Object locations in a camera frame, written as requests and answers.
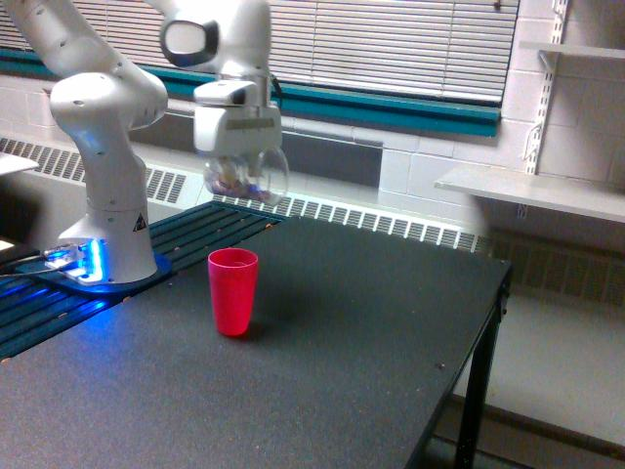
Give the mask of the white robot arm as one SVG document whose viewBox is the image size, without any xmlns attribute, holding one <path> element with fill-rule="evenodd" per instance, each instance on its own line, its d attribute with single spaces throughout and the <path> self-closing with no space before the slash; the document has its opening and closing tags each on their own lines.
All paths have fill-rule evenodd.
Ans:
<svg viewBox="0 0 625 469">
<path fill-rule="evenodd" d="M 281 115 L 271 101 L 266 1 L 157 1 L 159 42 L 176 67 L 209 72 L 193 92 L 193 144 L 207 189 L 277 204 L 288 186 Z M 86 285 L 140 281 L 157 270 L 146 167 L 129 134 L 163 117 L 163 82 L 117 52 L 69 1 L 8 1 L 5 9 L 57 77 L 51 113 L 85 171 L 85 215 L 59 237 L 47 268 Z"/>
</svg>

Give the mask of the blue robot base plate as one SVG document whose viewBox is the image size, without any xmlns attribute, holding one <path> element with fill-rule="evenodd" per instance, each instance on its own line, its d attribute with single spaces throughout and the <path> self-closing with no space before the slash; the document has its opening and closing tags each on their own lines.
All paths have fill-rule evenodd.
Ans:
<svg viewBox="0 0 625 469">
<path fill-rule="evenodd" d="M 141 280 L 122 283 L 104 281 L 103 279 L 92 281 L 90 277 L 74 278 L 62 272 L 38 274 L 38 271 L 46 269 L 42 261 L 33 261 L 20 265 L 17 267 L 17 273 L 28 274 L 30 277 L 34 277 L 63 291 L 81 293 L 86 296 L 133 295 L 155 286 L 172 275 L 172 263 L 165 256 L 154 254 L 154 260 L 156 263 L 156 272 L 154 274 Z"/>
</svg>

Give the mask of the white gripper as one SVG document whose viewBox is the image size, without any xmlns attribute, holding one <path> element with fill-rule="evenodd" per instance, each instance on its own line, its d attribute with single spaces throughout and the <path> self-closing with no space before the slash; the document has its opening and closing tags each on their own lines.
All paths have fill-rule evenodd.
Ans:
<svg viewBox="0 0 625 469">
<path fill-rule="evenodd" d="M 268 81 L 220 79 L 194 89 L 193 144 L 204 156 L 255 155 L 282 145 Z"/>
</svg>

